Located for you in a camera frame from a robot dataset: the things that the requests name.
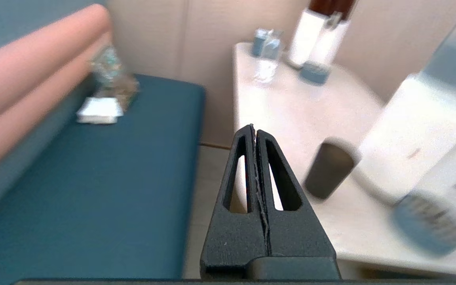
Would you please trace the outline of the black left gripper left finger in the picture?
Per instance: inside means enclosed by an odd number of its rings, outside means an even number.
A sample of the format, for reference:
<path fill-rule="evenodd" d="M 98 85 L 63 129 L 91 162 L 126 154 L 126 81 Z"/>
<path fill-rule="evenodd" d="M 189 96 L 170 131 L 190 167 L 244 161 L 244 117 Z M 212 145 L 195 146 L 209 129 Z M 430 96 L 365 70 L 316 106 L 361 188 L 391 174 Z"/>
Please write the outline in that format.
<path fill-rule="evenodd" d="M 244 157 L 247 213 L 230 211 L 238 160 Z M 246 278 L 248 264 L 268 255 L 268 222 L 258 177 L 253 125 L 233 139 L 200 257 L 201 278 Z"/>

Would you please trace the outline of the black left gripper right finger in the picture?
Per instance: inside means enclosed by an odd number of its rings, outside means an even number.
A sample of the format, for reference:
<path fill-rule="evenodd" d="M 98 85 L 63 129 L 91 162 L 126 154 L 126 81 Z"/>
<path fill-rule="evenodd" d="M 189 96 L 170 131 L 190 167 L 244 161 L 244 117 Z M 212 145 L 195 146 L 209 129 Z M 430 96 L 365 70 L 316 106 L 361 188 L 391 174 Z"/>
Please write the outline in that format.
<path fill-rule="evenodd" d="M 336 252 L 273 135 L 256 133 L 264 234 L 272 257 L 335 259 Z"/>

